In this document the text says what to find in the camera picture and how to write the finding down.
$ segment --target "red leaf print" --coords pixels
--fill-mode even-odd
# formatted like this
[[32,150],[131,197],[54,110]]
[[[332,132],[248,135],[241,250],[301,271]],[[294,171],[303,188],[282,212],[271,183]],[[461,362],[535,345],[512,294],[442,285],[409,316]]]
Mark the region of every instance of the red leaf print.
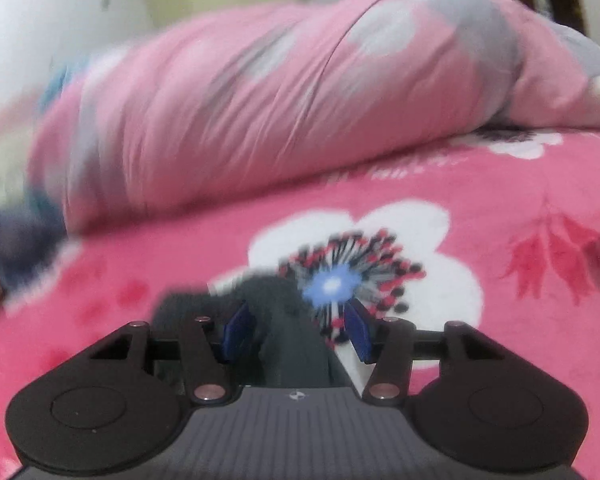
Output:
[[573,218],[565,215],[564,213],[560,216],[562,217],[564,230],[567,232],[569,240],[571,240],[578,247],[583,247],[590,241],[600,238],[599,232],[578,224]]
[[593,289],[580,250],[564,238],[549,232],[549,254],[555,272],[569,287],[573,302],[578,305]]
[[546,271],[546,257],[539,235],[515,244],[511,261],[503,278],[518,273],[518,299],[523,298],[531,287],[536,299],[540,298],[542,279]]

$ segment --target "white flower print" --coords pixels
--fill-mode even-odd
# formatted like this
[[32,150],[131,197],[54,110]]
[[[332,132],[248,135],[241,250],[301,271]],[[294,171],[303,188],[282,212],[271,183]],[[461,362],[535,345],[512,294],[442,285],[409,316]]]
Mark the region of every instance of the white flower print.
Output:
[[485,146],[497,155],[510,155],[516,158],[533,160],[544,155],[544,146],[562,144],[562,135],[549,130],[523,132],[484,131],[474,132],[449,141],[454,145]]
[[256,234],[248,267],[219,276],[209,289],[222,292],[250,270],[296,279],[324,335],[341,343],[336,354],[361,390],[372,366],[360,363],[341,331],[342,307],[350,298],[378,317],[408,319],[421,330],[442,330],[448,320],[479,324],[478,281],[460,261],[437,252],[449,226],[446,210],[419,200],[382,206],[358,221],[346,211],[305,211]]

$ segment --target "dark gray cloth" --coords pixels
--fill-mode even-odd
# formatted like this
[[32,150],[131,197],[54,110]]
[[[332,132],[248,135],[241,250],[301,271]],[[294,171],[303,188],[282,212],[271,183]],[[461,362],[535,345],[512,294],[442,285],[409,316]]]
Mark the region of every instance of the dark gray cloth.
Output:
[[[177,333],[192,312],[226,317],[229,306],[246,301],[256,318],[253,340],[235,365],[237,381],[271,388],[327,388],[350,386],[350,379],[335,353],[312,321],[312,308],[295,282],[277,276],[245,280],[224,296],[171,294],[161,303],[152,329]],[[163,363],[158,377],[172,386],[182,380],[180,368]]]

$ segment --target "pink bed sheet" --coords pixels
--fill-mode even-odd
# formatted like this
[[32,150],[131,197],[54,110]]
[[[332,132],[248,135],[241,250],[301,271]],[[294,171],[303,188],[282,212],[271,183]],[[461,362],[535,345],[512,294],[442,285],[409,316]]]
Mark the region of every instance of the pink bed sheet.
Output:
[[[82,240],[0,316],[0,480],[18,467],[4,411],[29,381],[122,324],[149,319],[172,288],[222,287],[331,235],[383,228],[396,236],[395,256],[422,265],[403,284],[409,309],[399,315],[430,330],[465,320],[574,388],[590,416],[575,466],[600,480],[600,133],[568,131],[473,134]],[[362,384],[368,368],[347,344],[336,351]],[[414,389],[435,373],[417,370]]]

